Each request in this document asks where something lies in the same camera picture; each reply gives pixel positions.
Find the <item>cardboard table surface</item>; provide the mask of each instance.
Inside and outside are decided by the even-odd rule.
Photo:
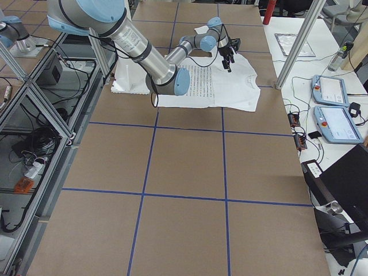
[[[257,111],[106,86],[29,276],[329,275],[257,8],[140,2],[133,23],[168,52],[214,16],[258,73]]]

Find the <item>black cable bundle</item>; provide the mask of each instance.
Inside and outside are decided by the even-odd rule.
[[[43,156],[49,153],[52,146],[55,145],[58,137],[49,127],[37,128],[28,135],[25,142],[30,151],[37,156]]]

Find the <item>white plug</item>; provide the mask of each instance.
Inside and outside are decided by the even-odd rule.
[[[25,172],[24,176],[28,177],[30,179],[33,179],[37,176],[37,174],[40,172],[40,170],[45,166],[45,164],[41,164],[37,161],[34,161],[32,163],[32,167]]]

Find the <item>blue tape line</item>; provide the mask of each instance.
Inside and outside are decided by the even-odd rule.
[[[262,52],[262,51],[236,51],[237,53],[271,53],[271,52]]]
[[[20,17],[20,18],[22,18],[23,16],[25,16],[26,14],[27,14],[27,12],[29,12],[30,11],[30,9],[31,8],[33,8],[34,6],[35,6],[35,4],[37,4],[38,3],[38,1],[35,1],[34,3],[33,3],[33,5]]]
[[[246,132],[246,131],[225,131],[225,132],[226,133],[237,133],[237,134],[293,137],[293,135],[291,134],[279,134],[279,133],[260,133],[260,132]]]
[[[175,127],[171,127],[171,126],[158,126],[157,128],[159,129],[173,129],[173,130],[178,130],[178,131],[204,131],[204,132],[222,132],[222,131],[218,131],[215,129],[200,129],[200,128],[175,128]]]
[[[136,19],[133,22],[157,22],[157,23],[177,23],[177,24],[196,24],[196,25],[206,25],[207,22],[182,22],[182,21],[157,21],[157,20],[142,20]],[[243,27],[263,27],[263,25],[249,25],[249,24],[226,24],[226,26],[243,26]]]
[[[155,128],[155,129],[172,129],[179,131],[203,131],[203,132],[225,132],[225,133],[236,133],[236,134],[248,134],[248,135],[265,135],[265,136],[283,136],[283,137],[293,137],[291,134],[281,134],[281,133],[262,133],[262,132],[247,132],[247,131],[219,131],[216,129],[200,129],[200,128],[175,128],[171,126],[150,126],[150,125],[130,125],[130,124],[119,124],[113,122],[90,122],[90,124],[96,125],[116,125],[120,127],[138,127],[138,128]]]
[[[89,193],[101,193],[101,194],[127,194],[130,196],[141,196],[142,193],[135,193],[132,191],[113,191],[113,190],[96,190],[96,189],[82,189],[82,188],[62,188],[63,191],[86,191]]]
[[[264,205],[280,205],[280,206],[294,206],[294,207],[313,207],[312,204],[299,204],[299,203],[287,203],[287,202],[271,202],[271,201],[228,200],[228,202],[249,203],[249,204],[264,204]]]
[[[16,0],[13,0],[9,5],[7,5],[6,7],[4,7],[4,11],[7,9],[7,8],[9,8],[12,4],[14,4],[14,2],[15,2]]]
[[[288,202],[272,202],[272,201],[253,201],[253,200],[232,200],[225,198],[213,197],[193,197],[189,195],[172,195],[172,194],[152,194],[152,193],[137,193],[134,191],[114,191],[114,190],[98,190],[98,189],[83,189],[83,188],[62,188],[63,191],[82,191],[87,193],[105,193],[105,194],[125,194],[129,196],[147,196],[147,197],[164,197],[164,198],[179,198],[187,200],[206,200],[206,201],[228,201],[247,204],[264,204],[264,205],[282,205],[282,206],[296,206],[296,207],[313,207],[310,204],[298,204]]]
[[[45,13],[45,14],[47,14],[47,11],[41,11],[41,10],[26,10],[26,11],[24,11],[24,10],[6,10],[7,12],[21,12],[21,13],[24,13],[24,12],[27,12],[27,13]]]
[[[157,20],[144,20],[144,19],[135,19],[132,22],[156,22],[156,23],[173,23],[172,21],[157,21]]]
[[[172,195],[172,194],[151,194],[151,193],[145,193],[145,196],[148,197],[167,197],[167,198],[181,198],[183,200],[206,200],[206,201],[223,201],[225,202],[225,199],[223,198],[214,198],[214,197],[191,197],[188,195]]]
[[[41,26],[48,26],[48,24],[43,24],[46,20],[47,20],[47,17],[41,22],[41,24],[36,29],[34,29],[34,31],[32,32],[32,34],[34,34],[39,29],[39,27],[41,27]]]
[[[131,257],[129,259],[129,266],[128,266],[127,276],[130,276],[131,269],[132,269],[134,250],[135,250],[135,247],[136,247],[136,241],[137,241],[137,234],[138,234],[140,216],[141,216],[142,207],[143,207],[145,187],[147,185],[147,179],[148,179],[148,172],[150,171],[151,157],[152,157],[152,152],[153,152],[153,149],[154,149],[154,142],[155,142],[155,136],[156,136],[156,126],[157,126],[158,119],[159,119],[159,110],[157,110],[156,121],[155,121],[155,129],[154,129],[154,133],[152,135],[151,148],[149,149],[150,152],[149,152],[149,155],[148,155],[147,169],[145,171],[145,176],[144,176],[144,184],[143,184],[142,195],[141,195],[140,203],[139,203],[139,211],[138,211],[136,228],[134,230],[134,238],[133,238],[132,249],[131,249]]]
[[[174,37],[174,31],[175,31],[175,25],[177,23],[177,16],[178,16],[178,10],[179,10],[179,3],[177,4],[177,10],[175,12],[175,18],[174,18],[174,24],[172,26],[172,33],[171,33],[171,39],[170,39],[170,46],[168,47],[168,52],[171,52],[171,48],[173,46],[173,37]]]
[[[118,125],[120,127],[136,127],[136,128],[154,128],[153,125],[131,125],[131,124],[119,124],[114,122],[90,122],[93,125]]]
[[[224,108],[221,108],[221,122],[223,126],[223,161],[224,161],[224,190],[225,190],[225,219],[226,219],[226,246],[228,258],[228,276],[231,276],[231,259],[230,259],[230,230],[229,230],[229,206],[228,206],[228,181],[226,169],[226,146],[225,146],[225,120]]]

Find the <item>small red cylinder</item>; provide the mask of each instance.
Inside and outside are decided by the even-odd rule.
[[[269,4],[267,5],[266,14],[264,15],[263,24],[268,25],[271,20],[271,16],[274,12],[277,0],[269,0]]]

